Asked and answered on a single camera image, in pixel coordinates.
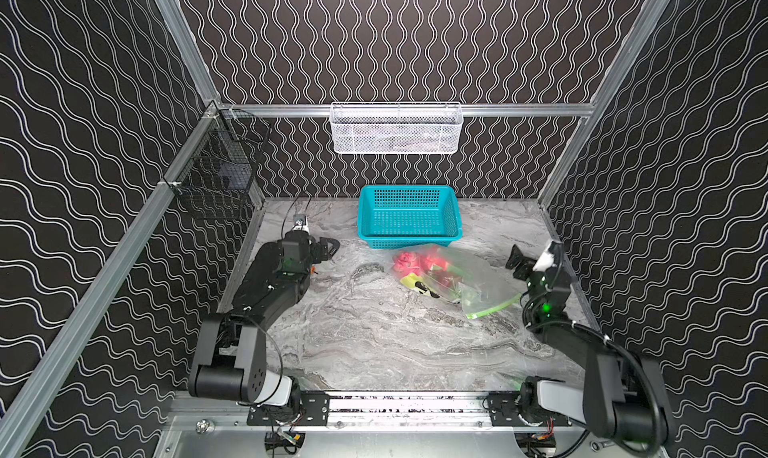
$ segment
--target black patterned wallpaper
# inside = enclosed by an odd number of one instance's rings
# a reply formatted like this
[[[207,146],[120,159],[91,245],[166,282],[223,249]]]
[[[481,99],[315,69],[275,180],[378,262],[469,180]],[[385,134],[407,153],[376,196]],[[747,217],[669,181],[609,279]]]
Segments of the black patterned wallpaper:
[[[584,103],[644,0],[179,0],[225,102]]]
[[[0,416],[197,124],[151,0],[0,0]]]
[[[3,416],[205,103],[153,0],[0,0],[0,28]],[[151,454],[246,226],[172,205],[26,456]]]
[[[253,119],[234,128],[258,141]],[[357,197],[366,184],[448,184],[458,197],[535,199],[576,117],[483,117],[464,121],[453,155],[339,155],[327,119],[283,118],[254,154],[268,197]]]
[[[673,458],[768,456],[768,0],[673,0],[550,214]]]
[[[198,222],[171,205],[24,456],[152,456],[247,227]]]

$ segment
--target screw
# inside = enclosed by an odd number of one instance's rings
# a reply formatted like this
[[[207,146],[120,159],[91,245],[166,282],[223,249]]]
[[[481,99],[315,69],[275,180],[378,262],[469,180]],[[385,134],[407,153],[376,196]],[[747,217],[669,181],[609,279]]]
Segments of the screw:
[[[211,421],[211,420],[206,420],[206,419],[202,419],[202,420],[198,421],[198,422],[195,424],[195,426],[194,426],[194,430],[195,430],[195,431],[196,431],[198,434],[201,434],[201,435],[202,435],[202,434],[206,434],[206,433],[208,433],[208,432],[210,432],[210,431],[213,431],[213,430],[214,430],[214,427],[215,427],[215,426],[214,426],[214,422],[213,422],[213,421]]]
[[[589,443],[589,447],[595,453],[599,452],[603,448],[607,448],[607,447],[613,446],[613,445],[615,445],[615,443],[610,441],[610,440],[606,440],[606,441],[591,441]]]

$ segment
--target gray marble tabletop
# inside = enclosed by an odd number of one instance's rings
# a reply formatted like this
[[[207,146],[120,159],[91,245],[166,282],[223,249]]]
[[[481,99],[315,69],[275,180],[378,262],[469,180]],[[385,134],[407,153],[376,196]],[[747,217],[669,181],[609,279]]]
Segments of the gray marble tabletop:
[[[291,201],[268,201],[258,247],[280,237]],[[294,210],[307,205],[299,199]],[[460,201],[464,238],[452,246],[504,269],[513,244],[538,256],[549,233],[538,205],[523,201]],[[291,225],[293,212],[286,228]],[[278,319],[270,334],[280,345],[286,373],[304,389],[321,390],[516,390],[528,375],[575,384],[583,370],[524,330],[512,305],[467,319],[460,305],[412,292],[389,274],[392,252],[372,250],[357,235],[356,201],[312,201],[306,209],[313,236],[332,237],[341,249],[317,265],[310,290]],[[585,323],[573,297],[568,312]],[[276,371],[272,350],[270,368]]]

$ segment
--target plastic bag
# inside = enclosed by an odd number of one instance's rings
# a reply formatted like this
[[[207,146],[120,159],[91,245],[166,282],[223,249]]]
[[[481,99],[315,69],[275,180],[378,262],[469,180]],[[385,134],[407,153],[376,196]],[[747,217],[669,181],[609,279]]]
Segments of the plastic bag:
[[[456,248],[420,244],[395,250],[390,272],[406,287],[461,303],[467,318],[504,309],[520,299],[482,258]]]

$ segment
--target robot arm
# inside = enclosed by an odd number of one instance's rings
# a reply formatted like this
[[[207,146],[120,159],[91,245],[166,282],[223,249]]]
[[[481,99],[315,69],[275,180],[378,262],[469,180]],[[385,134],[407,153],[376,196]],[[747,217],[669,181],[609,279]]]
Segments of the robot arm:
[[[659,364],[573,322],[565,312],[571,279],[562,271],[562,243],[550,243],[538,261],[513,249],[507,268],[528,283],[523,322],[544,344],[584,368],[584,388],[529,376],[521,388],[521,412],[532,419],[546,411],[569,416],[600,438],[646,456],[666,444],[677,429]],[[625,442],[648,444],[646,450]]]
[[[265,332],[301,301],[310,287],[312,265],[330,260],[339,246],[337,240],[315,240],[302,227],[264,243],[235,294],[234,308],[203,320],[190,371],[190,395],[285,404],[292,380],[266,368]],[[231,345],[238,345],[235,356],[220,353]]]

